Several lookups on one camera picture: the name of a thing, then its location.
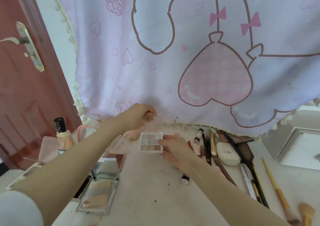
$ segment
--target curtain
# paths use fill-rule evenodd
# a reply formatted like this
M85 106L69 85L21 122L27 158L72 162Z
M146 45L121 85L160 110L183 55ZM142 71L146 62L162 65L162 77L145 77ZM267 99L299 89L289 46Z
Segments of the curtain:
M60 0L92 118L152 104L166 121L260 135L320 96L319 0Z

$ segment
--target eyeshadow palette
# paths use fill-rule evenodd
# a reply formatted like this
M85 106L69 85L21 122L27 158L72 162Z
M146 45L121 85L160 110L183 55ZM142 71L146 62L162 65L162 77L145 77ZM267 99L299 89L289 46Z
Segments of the eyeshadow palette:
M140 152L163 153L163 147L158 143L160 138L162 138L162 133L141 133Z
M121 171L123 162L125 160L124 154L111 154L110 153L110 154L104 155L103 158L116 158L117 162L118 162L118 169L119 169L119 171Z

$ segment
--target cosmetic product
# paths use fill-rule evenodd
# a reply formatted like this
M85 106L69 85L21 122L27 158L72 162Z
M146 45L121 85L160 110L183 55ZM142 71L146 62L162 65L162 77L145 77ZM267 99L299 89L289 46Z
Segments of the cosmetic product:
M116 158L98 161L93 169L95 181L91 182L76 212L108 214L120 181Z
M163 153L163 147L159 145L158 139L162 138L160 133L141 133L139 150L142 153Z
M11 182L7 187L6 190L11 190L16 184L18 184L20 181L22 181L27 176L30 176L35 171L39 170L42 166L40 163L34 163L32 166L30 166L25 172L23 172L20 176L18 176L13 182Z
M251 180L251 182L252 182L252 184L254 186L253 187L254 188L254 194L256 194L257 201L262 204L262 201L260 199L260 195L259 195L259 192L258 192L258 189L257 189L257 186L256 186L254 180Z
M217 143L216 143L216 136L215 136L215 133L212 132L210 134L210 143L211 143L211 154L213 156L217 156Z
M232 139L230 138L230 136L223 132L223 135L226 137L226 139L229 141L229 143L231 144L231 146L234 148L234 150L237 152L237 154L240 156L241 160L244 161L244 164L246 164L246 166L249 168L249 170L252 172L252 175L254 177L254 181L256 182L256 186L257 186L257 189L258 189L258 192L261 196L261 201L263 202L263 205L266 207L266 208L269 208L268 206L268 203L266 201L266 198L264 196L264 193L262 191L262 188L260 186L260 182L257 178L257 175L254 171L254 168L253 166L251 165L251 163L244 157L244 155L241 153L241 151L239 150L238 146L232 141Z
M108 154L106 153L103 158L116 158L117 159L117 163L118 163L118 169L119 169L119 172L121 171L122 169L122 165L124 163L124 160L125 160L125 154Z
M223 134L223 131L222 131L222 130L218 130L217 133L218 133L220 142L222 142L222 143L229 143L229 141L226 139L226 136Z
M201 154L200 154L200 146L198 144L195 143L191 143L190 141L188 141L188 144L191 144L192 147L192 151L201 158Z
M63 117L58 117L54 119L54 123L57 129L57 138L64 139L66 141L65 150L70 149L74 146L74 140L72 138L71 132L67 130L66 122Z
M230 143L217 143L217 154L226 165L236 166L241 159Z
M242 172L242 178L244 180L244 183L246 185L247 193L252 197L252 199L257 200L256 195L254 194L254 188L251 184L251 181L249 179L248 173L246 171L246 168L243 165L240 165L240 169Z
M41 143L38 162L46 164L58 156L57 150L64 150L66 141L60 138L44 136Z
M203 134L203 129L202 129L202 128L199 128L198 133L197 133L195 139L193 140L193 142L194 142L195 144L199 144L200 139L201 139L201 137L202 137L202 134Z
M302 226L311 226L312 218L315 215L315 210L309 204L302 202L299 204L299 211L303 216Z
M251 162L254 160L254 155L251 152L251 149L247 143L243 142L243 143L238 143L237 145L238 145L239 150L243 154L243 156L247 159L247 161Z
M205 154L205 148L204 148L204 145L200 145L200 154L201 154L201 158L207 162L207 158L206 158L206 154Z
M207 161L207 163L208 164L210 164L210 165L212 165L211 164L211 153L210 153L210 151L209 151L209 145L207 144L207 140L206 140L206 137L205 137L205 134L203 133L202 134L202 139L203 139L203 144L204 144L204 149L205 149L205 156L206 156L206 161Z
M214 163L220 168L221 172L224 174L224 176L226 177L226 179L228 181L230 181L232 184L234 184L235 186L236 183L233 181L233 179L231 178L231 176L229 175L229 173L226 171L226 169L223 167L220 159L218 156L213 156L213 160L214 160Z
M254 138L251 138L249 136L236 136L236 135L231 134L231 133L227 133L227 134L230 136L230 138L232 139L232 141L235 144L244 143L244 142L249 143L249 142L254 141Z
M300 220L298 220L298 217L291 210L285 196L283 195L281 189L278 187L277 183L275 182L275 179L274 179L273 175L271 174L271 171L263 158L262 158L262 162L264 164L264 167L266 168L267 174L269 176L269 179L271 181L271 184L272 184L274 190L276 191L276 194L279 198L279 201L281 202L281 205L282 205L283 211L285 213L287 222L291 225L300 223Z

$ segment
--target foundation bottle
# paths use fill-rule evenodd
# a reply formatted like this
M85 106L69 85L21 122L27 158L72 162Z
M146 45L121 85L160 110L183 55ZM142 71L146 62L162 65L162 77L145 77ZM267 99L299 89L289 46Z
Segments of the foundation bottle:
M74 140L72 138L71 132L67 130L66 122L63 117L58 117L54 119L54 123L57 129L57 138L64 139L66 141L65 150L70 149L74 146Z

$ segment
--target pink heart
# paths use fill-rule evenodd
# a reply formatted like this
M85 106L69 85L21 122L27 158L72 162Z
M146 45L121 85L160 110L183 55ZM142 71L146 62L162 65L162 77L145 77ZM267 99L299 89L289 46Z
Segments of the pink heart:
M151 63L149 66L149 71L156 70L155 67L156 67L155 64Z
M113 47L112 55L113 56L119 56L119 51L115 47Z
M193 10L196 12L197 16L200 16L202 14L203 6L204 6L204 2L194 5Z
M214 110L212 107L208 110L208 114L215 114L216 110Z
M300 9L313 9L315 8L319 3L319 0L305 0L302 5L300 6Z
M99 21L95 21L90 25L90 30L99 36L101 34L101 26Z
M166 88L166 91L165 91L166 93L170 93L170 94L172 94L172 89L169 87L169 86L167 86L167 88Z
M132 64L133 63L133 57L132 55L130 54L129 52L129 49L126 48L125 49L125 52L123 54L123 65L126 65L126 64Z

